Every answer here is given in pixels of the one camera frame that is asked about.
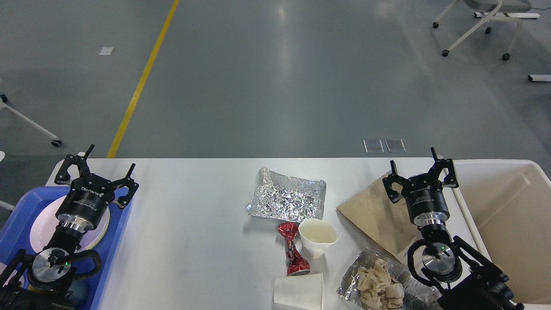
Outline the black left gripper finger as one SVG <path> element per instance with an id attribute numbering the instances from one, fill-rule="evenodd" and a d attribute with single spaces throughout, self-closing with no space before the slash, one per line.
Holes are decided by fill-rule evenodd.
<path id="1" fill-rule="evenodd" d="M 135 169 L 135 166 L 135 163 L 130 165 L 125 177 L 108 182 L 108 192 L 113 194 L 112 198 L 110 198 L 110 202 L 116 204 L 120 210 L 123 210 L 128 206 L 139 188 L 139 184 L 132 178 L 132 172 Z M 126 188 L 127 192 L 125 195 L 117 196 L 116 191 L 121 188 Z"/>
<path id="2" fill-rule="evenodd" d="M 54 179 L 54 183 L 57 185 L 95 185 L 93 173 L 91 173 L 87 163 L 87 159 L 94 148 L 95 145 L 91 144 L 84 155 L 66 155 Z M 68 172 L 71 166 L 77 167 L 78 178 L 71 179 L 71 175 Z"/>

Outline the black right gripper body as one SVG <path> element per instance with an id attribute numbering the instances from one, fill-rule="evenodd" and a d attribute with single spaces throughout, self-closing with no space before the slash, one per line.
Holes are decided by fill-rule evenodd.
<path id="1" fill-rule="evenodd" d="M 417 227 L 444 224 L 449 210 L 443 196 L 442 182 L 437 178 L 410 178 L 406 205 L 411 223 Z"/>

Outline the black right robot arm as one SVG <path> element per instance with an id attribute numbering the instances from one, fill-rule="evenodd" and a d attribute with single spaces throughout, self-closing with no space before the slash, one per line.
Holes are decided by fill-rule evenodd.
<path id="1" fill-rule="evenodd" d="M 452 159 L 441 159 L 431 148 L 429 171 L 409 178 L 398 174 L 394 161 L 382 179 L 392 203 L 405 200 L 409 220 L 421 232 L 407 252 L 407 266 L 415 280 L 435 287 L 444 310 L 523 310 L 513 302 L 508 276 L 490 259 L 459 236 L 451 237 L 446 227 L 449 209 L 444 188 L 458 188 Z"/>

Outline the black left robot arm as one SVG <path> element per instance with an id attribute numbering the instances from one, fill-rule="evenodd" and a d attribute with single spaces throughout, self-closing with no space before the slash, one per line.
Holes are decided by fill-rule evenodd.
<path id="1" fill-rule="evenodd" d="M 84 155 L 65 157 L 54 180 L 57 185 L 69 185 L 55 213 L 58 223 L 41 251 L 29 254 L 20 249 L 2 271 L 3 310 L 72 310 L 71 285 L 102 270 L 99 253 L 84 251 L 81 241 L 99 227 L 110 204 L 126 208 L 139 184 L 132 178 L 135 163 L 114 181 L 92 173 L 87 160 L 93 149 L 91 144 Z"/>

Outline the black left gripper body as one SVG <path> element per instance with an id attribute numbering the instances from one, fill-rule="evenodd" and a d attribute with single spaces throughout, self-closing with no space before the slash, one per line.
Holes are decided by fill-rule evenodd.
<path id="1" fill-rule="evenodd" d="M 84 177 L 73 180 L 69 193 L 55 213 L 59 223 L 79 233 L 97 229 L 115 198 L 115 190 L 110 184 L 111 181 L 98 175 L 93 175 L 91 180 Z"/>

